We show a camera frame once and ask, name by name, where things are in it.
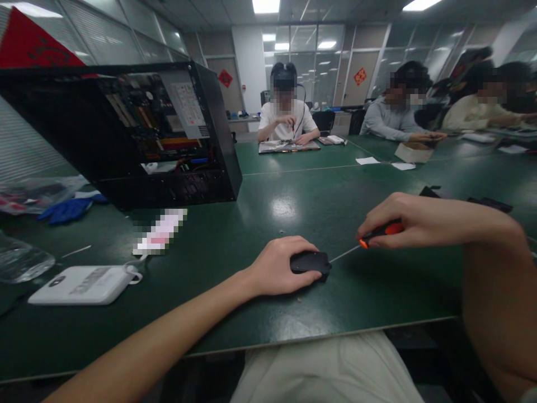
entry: white wall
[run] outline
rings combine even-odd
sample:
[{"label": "white wall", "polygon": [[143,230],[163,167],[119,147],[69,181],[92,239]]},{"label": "white wall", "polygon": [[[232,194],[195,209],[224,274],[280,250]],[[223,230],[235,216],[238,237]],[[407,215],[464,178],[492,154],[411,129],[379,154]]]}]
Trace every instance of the white wall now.
[{"label": "white wall", "polygon": [[531,24],[528,18],[517,21],[510,21],[504,24],[496,40],[492,44],[494,54],[492,60],[496,66],[501,66],[503,61],[509,55],[513,46],[517,43],[526,28]]},{"label": "white wall", "polygon": [[[263,55],[263,36],[261,27],[234,26],[232,27],[235,55],[244,107],[249,114],[261,112],[261,91],[266,90],[265,56]],[[249,129],[257,131],[259,124],[250,123]]]}]

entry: gray shirt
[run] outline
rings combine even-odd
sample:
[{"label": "gray shirt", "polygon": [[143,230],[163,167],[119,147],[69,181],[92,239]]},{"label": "gray shirt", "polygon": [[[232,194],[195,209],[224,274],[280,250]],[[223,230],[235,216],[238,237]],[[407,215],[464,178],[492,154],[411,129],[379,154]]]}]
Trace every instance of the gray shirt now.
[{"label": "gray shirt", "polygon": [[360,130],[360,135],[369,133],[387,140],[407,142],[412,134],[428,131],[416,124],[413,111],[390,109],[384,97],[379,97],[369,106]]}]

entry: door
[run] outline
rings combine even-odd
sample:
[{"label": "door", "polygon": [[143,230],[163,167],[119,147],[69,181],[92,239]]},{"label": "door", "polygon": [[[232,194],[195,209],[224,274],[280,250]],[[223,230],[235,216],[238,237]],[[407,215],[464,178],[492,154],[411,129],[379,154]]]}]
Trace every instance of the door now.
[{"label": "door", "polygon": [[[368,52],[352,52],[351,67],[348,70],[347,86],[345,87],[345,94],[343,98],[343,105],[363,105],[365,99],[368,97],[369,85],[371,84],[371,78],[373,76],[373,70],[376,66],[376,61],[379,58],[378,51]],[[356,83],[354,76],[362,69],[365,73],[362,82]],[[343,116],[339,118],[339,125],[349,125],[351,121],[350,116]]]},{"label": "door", "polygon": [[[226,70],[232,78],[229,87],[226,87],[220,82],[220,90],[222,91],[226,110],[231,114],[243,110],[244,103],[242,101],[239,74],[237,73],[235,58],[207,59],[207,65],[217,76],[220,76],[220,73],[223,70]],[[231,123],[229,127],[232,132],[244,133],[248,131],[248,125],[246,123]]]}]

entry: screwdriver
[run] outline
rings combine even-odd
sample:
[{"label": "screwdriver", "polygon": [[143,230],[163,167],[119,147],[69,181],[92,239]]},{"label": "screwdriver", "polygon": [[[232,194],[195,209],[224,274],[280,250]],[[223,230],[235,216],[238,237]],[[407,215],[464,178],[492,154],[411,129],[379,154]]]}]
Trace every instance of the screwdriver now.
[{"label": "screwdriver", "polygon": [[355,246],[354,248],[346,251],[344,254],[339,255],[335,259],[332,259],[330,261],[330,263],[332,263],[332,262],[338,260],[339,258],[349,254],[350,252],[352,252],[355,249],[358,249],[358,248],[361,248],[361,247],[363,247],[364,249],[369,249],[369,241],[371,239],[373,239],[374,237],[378,237],[378,236],[382,236],[382,235],[394,235],[396,233],[403,232],[403,230],[404,230],[404,228],[403,228],[403,223],[401,222],[401,219],[392,220],[392,221],[386,223],[383,226],[375,228],[373,231],[371,231],[369,234],[367,234],[363,238],[356,237],[356,239],[359,241],[360,244]]}]

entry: cardboard box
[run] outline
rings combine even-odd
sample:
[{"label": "cardboard box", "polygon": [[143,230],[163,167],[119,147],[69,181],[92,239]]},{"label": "cardboard box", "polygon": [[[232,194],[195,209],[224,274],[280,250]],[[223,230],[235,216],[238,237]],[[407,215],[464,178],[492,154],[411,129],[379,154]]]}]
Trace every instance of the cardboard box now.
[{"label": "cardboard box", "polygon": [[404,162],[425,163],[431,158],[434,150],[422,143],[401,143],[395,156],[402,159]]}]

